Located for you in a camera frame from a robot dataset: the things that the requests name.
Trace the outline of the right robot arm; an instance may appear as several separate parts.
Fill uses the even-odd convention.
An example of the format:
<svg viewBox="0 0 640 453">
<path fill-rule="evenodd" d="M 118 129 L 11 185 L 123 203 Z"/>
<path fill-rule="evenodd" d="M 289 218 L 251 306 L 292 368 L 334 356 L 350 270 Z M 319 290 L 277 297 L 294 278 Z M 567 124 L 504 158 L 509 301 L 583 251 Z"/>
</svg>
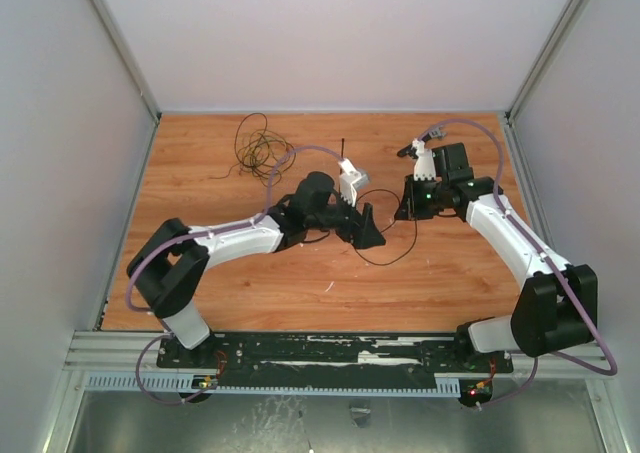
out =
<svg viewBox="0 0 640 453">
<path fill-rule="evenodd" d="M 463 324 L 453 347 L 456 364 L 476 371 L 495 351 L 529 357 L 593 341 L 598 280 L 587 265 L 575 266 L 527 226 L 491 177 L 477 177 L 463 144 L 427 148 L 420 140 L 398 151 L 414 161 L 404 183 L 398 221 L 428 220 L 445 210 L 478 232 L 510 270 L 520 294 L 507 316 Z"/>
</svg>

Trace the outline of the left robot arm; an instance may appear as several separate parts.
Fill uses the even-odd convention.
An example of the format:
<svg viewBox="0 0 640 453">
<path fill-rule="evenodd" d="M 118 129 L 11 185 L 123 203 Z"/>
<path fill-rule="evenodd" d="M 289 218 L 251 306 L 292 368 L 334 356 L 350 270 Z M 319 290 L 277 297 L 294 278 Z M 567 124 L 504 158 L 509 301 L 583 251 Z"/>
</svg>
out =
<svg viewBox="0 0 640 453">
<path fill-rule="evenodd" d="M 248 219 L 214 225 L 165 221 L 127 267 L 125 295 L 138 291 L 152 313 L 180 345 L 191 366 L 208 365 L 215 354 L 212 334 L 194 301 L 204 273 L 244 257 L 277 253 L 303 243 L 309 231 L 334 232 L 356 250 L 383 246 L 373 207 L 357 207 L 359 190 L 369 181 L 360 170 L 339 179 L 313 171 L 296 191 Z"/>
</svg>

